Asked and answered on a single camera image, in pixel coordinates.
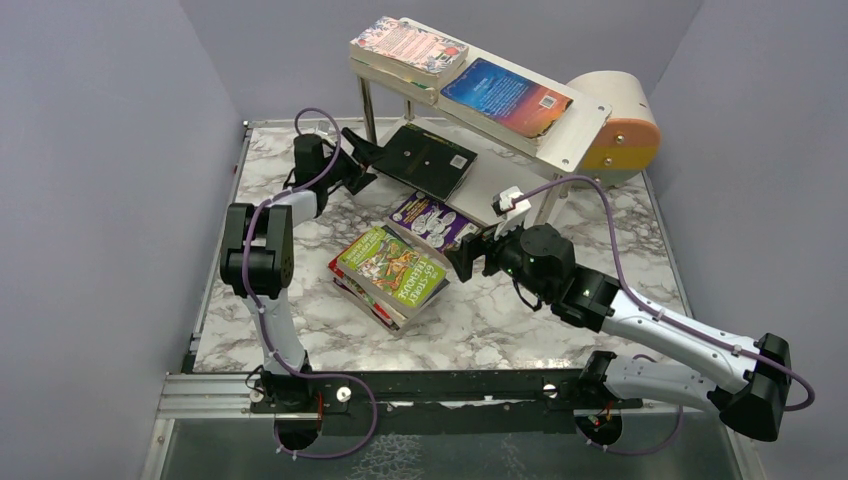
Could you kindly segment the white two-tier shelf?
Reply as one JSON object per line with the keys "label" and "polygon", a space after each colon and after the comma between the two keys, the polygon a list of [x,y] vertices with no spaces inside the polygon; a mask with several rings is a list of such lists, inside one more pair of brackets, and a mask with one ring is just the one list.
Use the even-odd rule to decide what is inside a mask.
{"label": "white two-tier shelf", "polygon": [[[405,101],[404,115],[378,139],[380,144],[387,143],[403,125],[412,123],[478,153],[478,158],[471,166],[466,179],[447,201],[451,207],[478,222],[492,223],[496,218],[491,208],[484,203],[491,194],[511,186],[527,191],[577,171],[584,155],[611,114],[609,105],[420,22],[408,18],[400,20],[407,20],[413,25],[461,41],[470,47],[464,64],[448,78],[444,86],[475,59],[483,58],[573,99],[568,110],[549,130],[537,153],[530,155],[444,112],[439,105],[440,91],[444,86],[436,89],[439,97],[437,104],[433,106],[412,101],[401,95]],[[371,87],[379,84],[358,76],[357,78],[361,89],[367,136],[370,140],[376,140]]]}

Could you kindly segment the dark green forest book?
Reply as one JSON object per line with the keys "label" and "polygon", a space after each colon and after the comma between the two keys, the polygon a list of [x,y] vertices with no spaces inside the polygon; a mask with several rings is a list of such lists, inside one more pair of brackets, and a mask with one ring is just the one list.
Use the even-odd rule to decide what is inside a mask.
{"label": "dark green forest book", "polygon": [[407,123],[383,146],[383,156],[373,167],[446,203],[477,158],[477,152],[418,125]]}

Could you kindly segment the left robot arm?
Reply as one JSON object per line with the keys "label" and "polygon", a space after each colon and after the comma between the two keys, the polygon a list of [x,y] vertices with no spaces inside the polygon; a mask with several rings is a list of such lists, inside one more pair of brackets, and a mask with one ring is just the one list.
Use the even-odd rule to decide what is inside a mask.
{"label": "left robot arm", "polygon": [[300,413],[322,406],[288,299],[293,230],[320,216],[337,188],[357,194],[373,182],[369,168],[384,155],[382,147],[349,128],[341,138],[351,152],[316,133],[298,134],[283,191],[258,204],[232,203],[226,211],[219,276],[254,316],[264,359],[251,391],[260,409]]}

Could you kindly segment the blue orange sunset book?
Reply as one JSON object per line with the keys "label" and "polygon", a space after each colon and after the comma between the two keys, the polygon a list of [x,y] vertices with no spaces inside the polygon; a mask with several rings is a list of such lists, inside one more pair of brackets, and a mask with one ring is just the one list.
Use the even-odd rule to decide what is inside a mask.
{"label": "blue orange sunset book", "polygon": [[483,58],[440,91],[440,108],[530,155],[573,99]]}

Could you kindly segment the round wooden drawer box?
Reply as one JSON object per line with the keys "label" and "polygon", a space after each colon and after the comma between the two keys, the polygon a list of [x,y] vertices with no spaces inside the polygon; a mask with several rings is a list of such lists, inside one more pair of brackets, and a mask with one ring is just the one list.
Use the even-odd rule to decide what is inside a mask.
{"label": "round wooden drawer box", "polygon": [[611,188],[645,170],[657,155],[662,135],[638,78],[604,70],[582,74],[567,85],[611,107],[577,172]]}

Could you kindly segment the green 104-storey treehouse book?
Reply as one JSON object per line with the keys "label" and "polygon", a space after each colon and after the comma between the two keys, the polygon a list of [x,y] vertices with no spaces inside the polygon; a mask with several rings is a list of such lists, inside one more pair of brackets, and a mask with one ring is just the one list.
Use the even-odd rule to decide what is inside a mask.
{"label": "green 104-storey treehouse book", "polygon": [[421,86],[414,82],[404,80],[397,75],[373,68],[372,66],[353,58],[349,59],[349,64],[352,71],[362,79],[376,82],[377,84],[412,101],[429,106],[437,104],[439,95],[433,87]]}

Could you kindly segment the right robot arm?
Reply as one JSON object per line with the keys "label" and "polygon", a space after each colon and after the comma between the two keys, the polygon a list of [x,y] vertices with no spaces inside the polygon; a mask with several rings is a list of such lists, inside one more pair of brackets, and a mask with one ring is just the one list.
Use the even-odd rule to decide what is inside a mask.
{"label": "right robot arm", "polygon": [[518,291],[535,296],[531,309],[549,306],[563,322],[640,343],[672,364],[640,362],[613,352],[592,353],[574,391],[598,401],[659,400],[717,414],[751,439],[778,438],[791,386],[787,342],[772,334],[758,340],[704,325],[630,295],[621,281],[575,260],[572,242],[552,226],[495,229],[465,236],[445,256],[458,278],[504,273]]}

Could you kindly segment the purple cartoon book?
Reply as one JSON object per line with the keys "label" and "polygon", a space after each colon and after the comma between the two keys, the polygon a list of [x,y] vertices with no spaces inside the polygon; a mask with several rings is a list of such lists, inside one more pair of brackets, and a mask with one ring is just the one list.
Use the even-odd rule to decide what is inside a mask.
{"label": "purple cartoon book", "polygon": [[480,226],[420,191],[415,191],[386,217],[388,226],[429,258],[449,267],[445,251]]}

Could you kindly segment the green 65-storey treehouse book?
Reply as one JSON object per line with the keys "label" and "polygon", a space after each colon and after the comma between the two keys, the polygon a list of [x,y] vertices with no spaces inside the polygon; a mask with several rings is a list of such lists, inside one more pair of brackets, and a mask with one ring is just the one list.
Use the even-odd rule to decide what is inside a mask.
{"label": "green 65-storey treehouse book", "polygon": [[364,232],[336,260],[337,267],[376,300],[411,318],[449,286],[445,269],[387,226]]}

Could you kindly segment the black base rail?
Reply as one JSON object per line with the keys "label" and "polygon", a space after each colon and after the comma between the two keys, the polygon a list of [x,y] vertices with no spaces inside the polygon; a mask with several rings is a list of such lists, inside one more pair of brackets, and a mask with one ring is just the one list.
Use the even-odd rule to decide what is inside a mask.
{"label": "black base rail", "polygon": [[364,371],[346,378],[256,375],[171,376],[164,418],[269,420],[282,431],[327,436],[541,432],[572,434],[578,412],[639,409],[639,400],[605,400],[581,387],[577,369]]}

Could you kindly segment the red bottom books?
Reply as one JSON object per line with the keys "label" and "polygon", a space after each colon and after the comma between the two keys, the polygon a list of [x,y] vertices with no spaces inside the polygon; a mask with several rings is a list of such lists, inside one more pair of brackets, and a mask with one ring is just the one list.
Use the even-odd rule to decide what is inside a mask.
{"label": "red bottom books", "polygon": [[334,276],[334,287],[344,297],[394,334],[400,334],[408,327],[409,319],[406,316],[366,292],[355,280],[338,267],[337,261],[338,256],[328,263],[327,268]]}

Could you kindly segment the pink floral book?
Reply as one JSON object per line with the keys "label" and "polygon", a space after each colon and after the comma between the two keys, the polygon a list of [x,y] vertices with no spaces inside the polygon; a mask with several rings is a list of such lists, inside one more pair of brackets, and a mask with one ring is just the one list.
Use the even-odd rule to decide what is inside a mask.
{"label": "pink floral book", "polygon": [[423,88],[441,89],[464,64],[470,47],[458,40],[382,16],[349,42],[350,58]]}

